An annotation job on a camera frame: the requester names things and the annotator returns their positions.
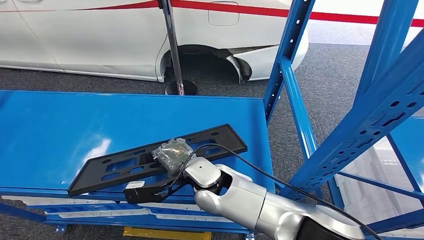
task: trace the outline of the white car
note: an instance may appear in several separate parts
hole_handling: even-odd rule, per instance
[[[268,79],[291,0],[172,0],[181,52]],[[0,0],[0,67],[164,81],[169,42],[157,0]],[[308,49],[305,32],[293,62]]]

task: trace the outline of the perforated slot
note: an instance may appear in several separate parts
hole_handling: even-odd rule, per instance
[[[356,147],[356,149],[360,149],[360,148],[362,148],[364,145],[367,145],[367,144],[371,143],[371,142],[373,141],[373,139],[374,139],[374,138],[370,138],[368,141],[365,141],[365,142],[363,142],[363,143],[359,144],[359,145]]]
[[[333,173],[333,171],[330,171],[330,172],[327,172],[326,174],[324,174],[324,175],[322,175],[323,177],[325,177],[325,176],[327,176],[327,175],[329,175],[329,174],[332,174]]]
[[[339,161],[339,162],[337,163],[337,165],[340,165],[340,164],[342,164],[342,163],[346,162],[346,161],[347,161],[347,160],[349,160],[349,159],[350,159],[350,157],[347,157],[347,158],[345,158],[345,159],[343,159],[343,160]]]
[[[402,112],[402,114],[400,114],[399,116],[397,116],[396,118],[392,118],[392,119],[390,119],[390,120],[388,120],[387,122],[385,122],[383,125],[381,125],[382,127],[385,127],[385,126],[387,126],[387,125],[389,125],[389,124],[391,124],[391,123],[393,123],[394,121],[397,121],[397,120],[399,120],[399,119],[401,119],[401,117],[403,117],[405,115],[405,113],[404,112]]]

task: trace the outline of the wheel well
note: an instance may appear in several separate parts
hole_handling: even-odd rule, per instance
[[[233,54],[228,49],[217,49],[211,46],[188,44],[178,46],[180,55],[211,55],[216,58],[225,59],[230,62],[238,73],[239,82],[249,80],[252,75],[252,69],[249,64],[243,59],[233,57]],[[171,51],[168,50],[160,61],[160,72],[164,74],[166,69],[172,66]]]

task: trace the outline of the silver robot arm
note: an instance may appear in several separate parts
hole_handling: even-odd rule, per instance
[[[274,240],[363,240],[360,226],[322,205],[293,201],[267,192],[252,179],[203,157],[184,169],[193,181],[194,199],[204,211],[221,215]],[[222,194],[216,189],[226,188]]]

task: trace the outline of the metal pole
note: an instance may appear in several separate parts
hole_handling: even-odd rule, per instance
[[[165,16],[166,30],[168,32],[169,47],[175,72],[178,95],[184,95],[183,75],[181,74],[180,58],[178,57],[177,36],[175,34],[174,16],[170,0],[161,0],[163,15]]]

